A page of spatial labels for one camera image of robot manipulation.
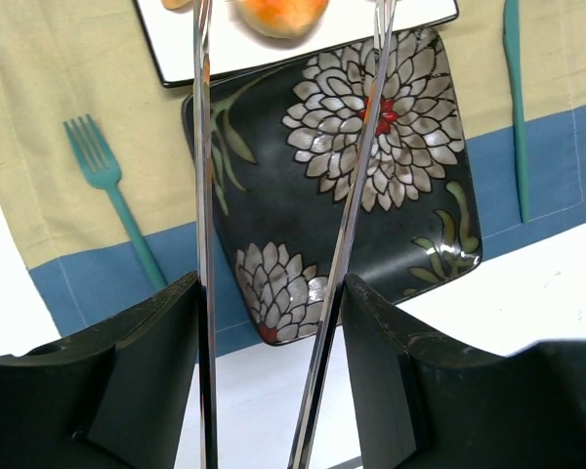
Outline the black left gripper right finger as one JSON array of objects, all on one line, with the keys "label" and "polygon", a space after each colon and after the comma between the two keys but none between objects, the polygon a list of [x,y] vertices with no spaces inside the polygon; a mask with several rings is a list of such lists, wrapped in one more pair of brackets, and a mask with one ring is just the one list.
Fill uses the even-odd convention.
[{"label": "black left gripper right finger", "polygon": [[586,341],[511,357],[346,278],[343,331],[366,468],[586,468]]}]

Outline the round bread roll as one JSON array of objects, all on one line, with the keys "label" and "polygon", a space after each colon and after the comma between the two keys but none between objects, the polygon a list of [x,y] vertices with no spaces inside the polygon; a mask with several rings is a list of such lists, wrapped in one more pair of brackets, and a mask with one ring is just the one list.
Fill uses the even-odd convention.
[{"label": "round bread roll", "polygon": [[241,18],[255,31],[270,38],[298,39],[319,22],[328,0],[237,0]]}]

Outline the silver metal tongs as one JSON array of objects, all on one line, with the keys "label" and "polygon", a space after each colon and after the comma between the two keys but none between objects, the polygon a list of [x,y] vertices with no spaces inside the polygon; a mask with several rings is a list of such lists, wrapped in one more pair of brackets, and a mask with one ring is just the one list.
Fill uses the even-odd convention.
[{"label": "silver metal tongs", "polygon": [[[362,190],[367,177],[367,166],[372,153],[379,118],[396,5],[394,1],[379,1],[375,7],[375,75],[371,83],[366,115],[362,124],[357,164],[354,170],[355,180],[349,190],[344,206],[323,307],[318,321],[318,330],[314,339],[313,353],[288,462],[291,468],[306,468],[311,461],[324,381],[343,298],[344,277],[350,263]],[[194,149],[192,154],[196,180],[196,241],[200,282],[198,355],[201,428],[200,465],[203,468],[215,468],[218,465],[215,268],[212,209],[214,166],[211,156],[209,58],[211,10],[212,4],[209,1],[197,1],[193,5],[192,51],[194,80],[192,103]]]}]

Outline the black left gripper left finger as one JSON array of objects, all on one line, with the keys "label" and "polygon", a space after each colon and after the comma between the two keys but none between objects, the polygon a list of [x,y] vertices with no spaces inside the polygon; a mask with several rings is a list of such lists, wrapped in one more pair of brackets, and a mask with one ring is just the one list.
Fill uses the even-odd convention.
[{"label": "black left gripper left finger", "polygon": [[197,353],[196,274],[0,357],[0,468],[171,468]]}]

